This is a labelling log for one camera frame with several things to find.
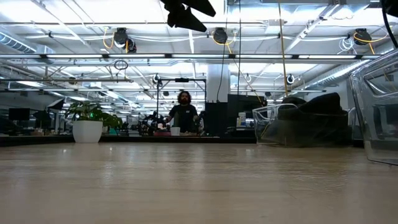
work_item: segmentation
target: ceiling beam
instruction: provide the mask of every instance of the ceiling beam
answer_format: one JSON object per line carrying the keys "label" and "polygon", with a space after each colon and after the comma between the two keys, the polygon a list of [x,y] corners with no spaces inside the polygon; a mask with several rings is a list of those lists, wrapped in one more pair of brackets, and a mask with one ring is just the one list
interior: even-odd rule
{"label": "ceiling beam", "polygon": [[77,39],[80,40],[80,42],[82,42],[85,46],[87,46],[89,49],[91,49],[93,52],[97,52],[92,46],[90,46],[90,44],[88,42],[86,42],[85,40],[83,40],[79,35],[77,35],[73,30],[71,30],[71,28],[69,28],[64,22],[62,22],[56,15],[52,14],[42,2],[37,2],[36,0],[30,0],[31,2],[33,2],[37,7],[41,8],[41,10],[45,11],[47,14],[49,14],[50,16],[52,16],[60,26],[62,26],[65,30],[67,30],[71,35],[73,35],[74,37],[76,37]]}

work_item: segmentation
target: hanging cable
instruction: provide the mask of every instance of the hanging cable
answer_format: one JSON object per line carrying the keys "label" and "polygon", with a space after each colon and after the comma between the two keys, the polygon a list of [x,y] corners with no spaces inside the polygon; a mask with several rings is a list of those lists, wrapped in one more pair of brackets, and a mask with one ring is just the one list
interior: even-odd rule
{"label": "hanging cable", "polygon": [[113,35],[112,35],[112,44],[111,44],[111,46],[108,46],[108,45],[106,45],[106,42],[105,42],[105,37],[106,37],[106,31],[108,30],[108,28],[107,27],[105,27],[105,32],[104,32],[104,37],[103,37],[103,43],[104,43],[104,46],[107,48],[107,49],[112,49],[112,47],[113,47],[113,42],[114,42],[114,32],[113,32]]}
{"label": "hanging cable", "polygon": [[390,24],[388,23],[388,19],[387,19],[386,0],[381,0],[381,10],[382,10],[382,14],[383,14],[384,25],[386,25],[387,32],[390,35],[390,38],[392,40],[392,43],[394,44],[394,47],[398,49],[397,40],[391,31]]}
{"label": "hanging cable", "polygon": [[356,40],[359,40],[359,41],[365,42],[365,43],[375,43],[375,42],[379,42],[380,40],[384,40],[385,38],[388,37],[388,34],[386,34],[384,37],[382,37],[382,38],[380,38],[380,39],[377,39],[377,40],[362,40],[362,39],[359,39],[359,38],[356,37],[357,34],[358,34],[357,32],[354,34],[354,38],[355,38]]}
{"label": "hanging cable", "polygon": [[[239,109],[239,83],[240,83],[240,81],[241,81],[241,54],[242,54],[242,42],[240,41],[242,39],[242,20],[241,20],[241,0],[239,0],[239,65],[238,65],[238,70],[239,70],[239,72],[238,72],[238,91],[237,91],[237,94],[238,94],[238,100],[237,100],[237,102],[236,102],[236,111],[238,111],[238,109]],[[229,53],[230,54],[232,54],[232,52],[231,52],[231,48],[229,47],[229,44],[228,44],[228,49],[229,49]]]}
{"label": "hanging cable", "polygon": [[[225,32],[228,26],[228,16],[225,19]],[[220,85],[218,86],[218,91],[217,91],[217,103],[218,103],[218,95],[220,94],[220,89],[221,89],[221,84],[223,82],[223,72],[224,72],[224,58],[225,58],[225,45],[224,45],[224,49],[223,49],[223,61],[221,63],[221,78],[220,78]]]}
{"label": "hanging cable", "polygon": [[285,44],[284,44],[284,33],[283,33],[283,28],[282,28],[282,10],[280,9],[280,0],[278,2],[278,7],[279,7],[279,27],[280,27],[280,41],[282,44],[282,60],[284,64],[284,83],[285,83],[285,95],[286,97],[289,95],[287,93],[287,75],[286,75],[286,64],[285,64]]}
{"label": "hanging cable", "polygon": [[371,48],[371,50],[372,50],[372,53],[373,53],[373,54],[375,54],[375,53],[374,53],[374,50],[373,50],[372,43],[369,43],[369,47]]}

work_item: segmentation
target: computer monitor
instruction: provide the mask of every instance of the computer monitor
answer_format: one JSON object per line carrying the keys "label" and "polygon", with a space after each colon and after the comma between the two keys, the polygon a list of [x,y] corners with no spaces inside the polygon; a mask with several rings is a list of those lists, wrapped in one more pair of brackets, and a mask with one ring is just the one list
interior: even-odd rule
{"label": "computer monitor", "polygon": [[238,113],[245,112],[246,118],[253,118],[253,109],[263,107],[262,102],[266,99],[260,96],[228,95],[228,126],[236,126]]}
{"label": "computer monitor", "polygon": [[11,121],[28,121],[30,118],[29,108],[9,108],[8,119]]}

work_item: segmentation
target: metal frame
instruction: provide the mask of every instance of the metal frame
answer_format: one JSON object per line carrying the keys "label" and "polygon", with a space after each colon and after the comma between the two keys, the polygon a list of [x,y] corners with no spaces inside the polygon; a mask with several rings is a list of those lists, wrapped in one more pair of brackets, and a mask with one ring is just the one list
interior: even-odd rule
{"label": "metal frame", "polygon": [[[169,84],[170,82],[179,82],[178,80],[180,80],[181,78],[175,78],[175,79],[172,79],[172,78],[160,78],[160,79],[158,79],[158,81],[157,81],[157,83],[156,83],[156,87],[157,87],[157,98],[156,98],[156,118],[159,118],[159,92],[161,91],[161,90],[163,90],[163,88],[167,85],[167,84]],[[187,81],[188,80],[188,82],[195,82],[195,83],[197,83],[197,82],[204,82],[205,83],[205,89],[203,89],[202,87],[201,87],[201,90],[200,91],[204,91],[205,92],[205,101],[206,101],[206,98],[207,98],[207,79],[196,79],[196,78],[184,78],[184,80],[185,81]],[[162,86],[162,88],[160,89],[159,88],[159,82],[162,82],[162,81],[165,81],[166,83],[165,84],[163,84],[163,86]]]}
{"label": "metal frame", "polygon": [[[381,55],[329,55],[329,54],[287,54],[286,59],[291,60],[361,60],[376,59]],[[245,60],[277,60],[282,59],[282,54],[0,54],[1,59],[245,59]]]}

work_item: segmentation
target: exposed duct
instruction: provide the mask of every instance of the exposed duct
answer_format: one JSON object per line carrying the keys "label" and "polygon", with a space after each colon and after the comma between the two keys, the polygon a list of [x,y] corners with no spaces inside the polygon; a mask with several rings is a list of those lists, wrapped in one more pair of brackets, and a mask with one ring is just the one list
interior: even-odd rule
{"label": "exposed duct", "polygon": [[18,35],[8,32],[6,29],[0,27],[0,44],[11,47],[20,51],[23,54],[54,54],[55,51],[51,48],[41,45],[33,44],[26,40],[22,40]]}
{"label": "exposed duct", "polygon": [[30,47],[29,45],[23,43],[22,41],[15,38],[14,35],[6,32],[4,29],[0,28],[0,43],[12,47],[24,54],[34,54],[36,53],[35,47]]}
{"label": "exposed duct", "polygon": [[[391,42],[388,42],[386,44],[381,45],[380,47],[377,48],[377,52],[380,54],[386,54],[393,50],[393,46]],[[357,69],[358,67],[364,65],[365,63],[369,62],[369,60],[361,60],[349,65],[340,65],[322,75],[319,77],[314,78],[313,80],[309,81],[308,83],[304,85],[300,85],[298,87],[295,87],[297,90],[305,89],[309,90],[318,86],[328,86],[328,85],[333,85],[337,84],[349,77],[351,74],[351,71]]]}
{"label": "exposed duct", "polygon": [[[284,13],[293,14],[300,11],[313,11],[320,7],[329,5],[344,5],[351,12],[368,7],[371,0],[224,0],[225,14],[236,14],[239,12],[239,4],[242,14],[264,14],[277,12],[278,3],[281,3],[282,18]],[[270,14],[271,19],[279,18],[278,14]]]}

